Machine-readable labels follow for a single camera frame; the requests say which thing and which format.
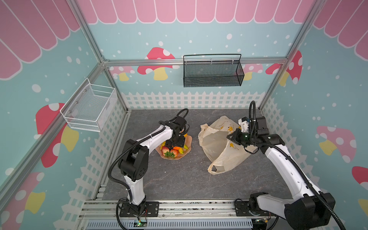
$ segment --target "yellow fruit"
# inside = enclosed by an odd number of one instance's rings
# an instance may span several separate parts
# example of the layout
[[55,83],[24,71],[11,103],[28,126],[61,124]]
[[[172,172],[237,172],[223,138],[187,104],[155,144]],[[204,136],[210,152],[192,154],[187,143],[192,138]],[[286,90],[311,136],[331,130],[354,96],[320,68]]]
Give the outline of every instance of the yellow fruit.
[[160,150],[162,150],[162,147],[164,147],[166,144],[166,141],[164,141],[162,144],[161,144],[161,147],[160,147]]

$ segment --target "mesh basket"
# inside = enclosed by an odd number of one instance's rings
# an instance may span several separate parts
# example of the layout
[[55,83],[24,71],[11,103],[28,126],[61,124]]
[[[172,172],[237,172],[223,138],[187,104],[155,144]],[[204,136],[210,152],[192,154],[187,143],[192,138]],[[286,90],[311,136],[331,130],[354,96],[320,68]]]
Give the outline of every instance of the mesh basket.
[[[205,55],[210,60],[195,59],[199,55]],[[221,58],[230,55],[237,55],[237,58]],[[244,72],[240,57],[241,54],[184,55],[184,87],[241,86]]]
[[93,85],[86,78],[60,113],[71,128],[100,132],[116,101],[115,88]]

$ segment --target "white picket fence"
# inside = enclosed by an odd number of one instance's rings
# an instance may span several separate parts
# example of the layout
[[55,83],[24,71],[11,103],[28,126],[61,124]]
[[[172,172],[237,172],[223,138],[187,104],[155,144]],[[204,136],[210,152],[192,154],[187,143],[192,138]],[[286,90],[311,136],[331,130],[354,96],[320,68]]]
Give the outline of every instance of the white picket fence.
[[129,93],[128,95],[121,94],[127,107],[131,109],[171,109],[171,108],[201,108],[201,109],[211,109],[211,108],[248,108],[252,100],[256,102],[258,106],[265,92],[259,94],[255,92],[251,94],[250,92],[243,94],[240,92],[236,94],[233,92],[229,94],[228,92],[221,94],[218,92],[214,94],[213,92],[206,94],[203,92],[199,94],[198,92],[192,94],[180,94],[173,93],[166,94],[158,93],[151,94],[143,93],[142,95],[136,93],[135,95]]
[[[275,104],[274,100],[274,98],[270,98],[262,110],[270,132],[278,134],[283,139],[295,162],[307,174],[309,179],[318,186],[319,177],[312,174],[313,166],[305,162],[307,156],[301,154],[300,149],[302,146],[296,144],[297,138],[291,135],[292,130],[287,128],[287,122],[284,122],[284,116],[280,114],[281,109],[277,109],[277,103]],[[322,192],[327,192],[321,187],[319,188]]]
[[102,175],[103,166],[108,159],[123,118],[123,108],[117,102],[104,128],[99,133],[98,139],[95,139],[95,147],[90,148],[91,156],[86,157],[86,166],[81,167],[81,176],[75,179],[77,185],[73,191],[69,192],[69,203],[61,207],[64,213],[60,220],[54,222],[56,230],[74,229],[75,221],[82,211],[84,202],[92,199],[93,191],[96,186],[99,186],[99,177]]

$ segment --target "beige plastic bag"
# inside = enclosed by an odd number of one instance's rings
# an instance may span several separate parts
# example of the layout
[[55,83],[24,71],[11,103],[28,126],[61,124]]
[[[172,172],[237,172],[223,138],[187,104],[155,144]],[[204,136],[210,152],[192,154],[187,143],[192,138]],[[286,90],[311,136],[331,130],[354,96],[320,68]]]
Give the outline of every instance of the beige plastic bag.
[[[250,153],[247,153],[243,146],[234,144],[226,138],[236,128],[239,128],[239,125],[226,116],[220,117],[210,126],[208,124],[201,125],[201,131],[198,134],[199,145],[203,148],[208,159],[212,161],[208,167],[210,174],[216,175],[230,171],[250,156]],[[255,146],[247,147],[250,152],[255,149]]]

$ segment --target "black mounting plate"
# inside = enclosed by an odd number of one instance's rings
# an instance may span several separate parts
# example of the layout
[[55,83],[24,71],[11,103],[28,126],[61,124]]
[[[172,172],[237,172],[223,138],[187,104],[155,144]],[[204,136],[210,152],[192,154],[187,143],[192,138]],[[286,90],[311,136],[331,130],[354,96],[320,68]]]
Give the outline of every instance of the black mounting plate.
[[[248,201],[235,201],[236,216],[256,216],[252,215],[249,210]],[[268,211],[262,211],[259,216],[268,216]]]
[[[147,217],[158,217],[160,202],[146,202]],[[120,217],[136,217],[129,208],[129,203],[123,203],[120,210]]]

